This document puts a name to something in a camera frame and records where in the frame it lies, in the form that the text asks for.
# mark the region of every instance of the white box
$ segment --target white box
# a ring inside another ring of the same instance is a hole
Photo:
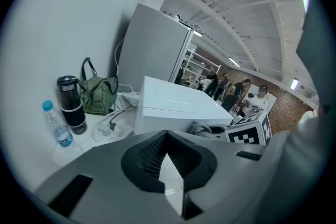
[[[233,117],[203,91],[144,77],[135,135],[159,130],[186,132],[193,121],[230,125]]]
[[[265,111],[246,116],[225,130],[228,142],[268,145],[272,132]]]

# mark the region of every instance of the water bottle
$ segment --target water bottle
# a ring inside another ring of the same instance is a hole
[[[54,109],[53,103],[50,100],[44,101],[42,107],[45,111],[49,129],[56,141],[63,147],[69,146],[72,143],[73,137],[60,113]]]

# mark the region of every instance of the green striped bag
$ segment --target green striped bag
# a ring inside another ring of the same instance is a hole
[[[93,77],[86,78],[84,65],[89,62]],[[111,106],[117,98],[118,78],[101,78],[93,67],[90,58],[86,58],[82,64],[81,84],[85,88],[80,89],[80,98],[83,102],[85,113],[95,115],[106,115],[111,112]]]

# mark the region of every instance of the refrigerator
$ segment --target refrigerator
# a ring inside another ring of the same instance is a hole
[[[139,92],[145,76],[173,83],[193,34],[173,18],[138,4],[120,52],[119,83]]]

